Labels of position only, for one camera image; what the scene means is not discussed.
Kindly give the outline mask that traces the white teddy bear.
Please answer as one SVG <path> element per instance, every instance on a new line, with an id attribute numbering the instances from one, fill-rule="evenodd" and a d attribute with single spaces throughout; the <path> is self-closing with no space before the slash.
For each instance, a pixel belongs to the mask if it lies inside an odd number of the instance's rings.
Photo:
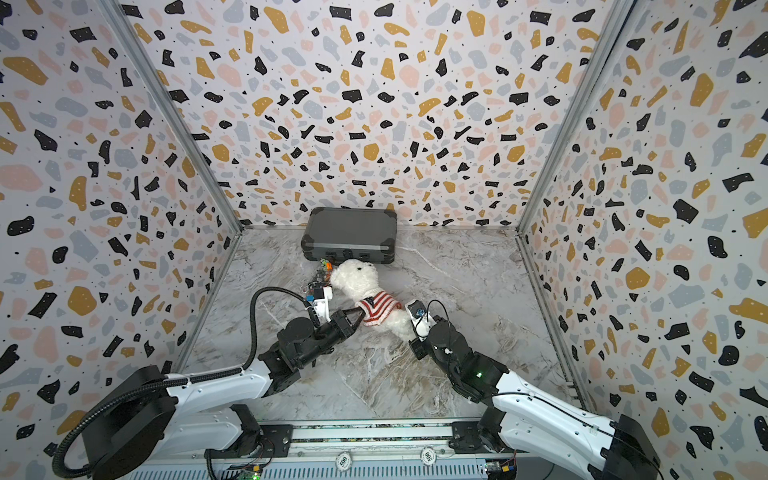
<path id="1" fill-rule="evenodd" d="M 355 303 L 372 295 L 378 289 L 384 290 L 379 285 L 379 276 L 375 265 L 355 259 L 346 260 L 335 267 L 330 276 L 330 284 L 334 289 L 341 290 Z M 407 303 L 400 303 L 403 306 L 402 310 L 394 311 L 381 325 L 367 327 L 384 328 L 403 341 L 410 342 L 416 335 L 412 329 L 410 316 L 405 309 Z"/>

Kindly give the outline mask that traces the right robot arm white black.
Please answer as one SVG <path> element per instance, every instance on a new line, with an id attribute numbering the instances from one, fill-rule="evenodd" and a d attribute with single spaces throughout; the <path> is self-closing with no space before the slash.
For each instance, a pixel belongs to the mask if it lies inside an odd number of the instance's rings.
<path id="1" fill-rule="evenodd" d="M 661 461 L 639 423 L 577 408 L 473 350 L 448 320 L 410 320 L 417 358 L 430 357 L 452 388 L 486 411 L 478 423 L 489 450 L 523 450 L 582 479 L 662 479 Z"/>

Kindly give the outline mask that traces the bag of colourful small parts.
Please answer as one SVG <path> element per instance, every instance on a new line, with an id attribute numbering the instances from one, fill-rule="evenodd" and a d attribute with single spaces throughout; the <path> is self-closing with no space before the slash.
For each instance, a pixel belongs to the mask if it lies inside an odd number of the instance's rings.
<path id="1" fill-rule="evenodd" d="M 325 288 L 330 286 L 330 276 L 333 264 L 327 259 L 321 259 L 312 279 L 307 286 L 307 297 L 312 301 L 326 297 Z"/>

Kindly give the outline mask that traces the red white striped knitted sweater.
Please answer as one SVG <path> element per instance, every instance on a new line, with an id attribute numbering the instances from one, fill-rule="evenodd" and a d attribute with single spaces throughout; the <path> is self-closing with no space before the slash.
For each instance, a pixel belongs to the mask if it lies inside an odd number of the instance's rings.
<path id="1" fill-rule="evenodd" d="M 363 324 L 365 326 L 381 325 L 394 311 L 403 309 L 402 304 L 397 299 L 382 289 L 358 300 L 355 305 L 364 312 Z"/>

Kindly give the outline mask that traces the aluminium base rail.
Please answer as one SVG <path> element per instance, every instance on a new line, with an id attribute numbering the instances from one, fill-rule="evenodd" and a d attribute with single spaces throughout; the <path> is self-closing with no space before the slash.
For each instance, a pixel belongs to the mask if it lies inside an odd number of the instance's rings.
<path id="1" fill-rule="evenodd" d="M 160 453 L 131 479 L 596 479 L 577 455 L 530 426 L 513 446 L 483 444 L 474 419 L 278 421 L 252 453 Z"/>

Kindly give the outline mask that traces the dark grey hard case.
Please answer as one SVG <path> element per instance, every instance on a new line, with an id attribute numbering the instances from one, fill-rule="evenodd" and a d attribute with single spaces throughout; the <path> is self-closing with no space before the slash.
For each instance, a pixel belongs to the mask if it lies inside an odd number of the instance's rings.
<path id="1" fill-rule="evenodd" d="M 334 265 L 349 259 L 390 264 L 395 259 L 398 219 L 386 209 L 317 207 L 300 245 L 307 260 Z"/>

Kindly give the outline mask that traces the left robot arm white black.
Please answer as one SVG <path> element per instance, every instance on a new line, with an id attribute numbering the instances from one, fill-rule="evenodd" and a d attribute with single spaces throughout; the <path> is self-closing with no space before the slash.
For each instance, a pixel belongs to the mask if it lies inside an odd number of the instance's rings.
<path id="1" fill-rule="evenodd" d="M 361 325 L 362 308 L 339 310 L 321 326 L 291 320 L 249 367 L 161 375 L 143 369 L 100 404 L 83 431 L 89 477 L 118 479 L 154 456 L 207 451 L 215 458 L 277 455 L 247 403 L 283 392 L 305 367 L 334 351 Z"/>

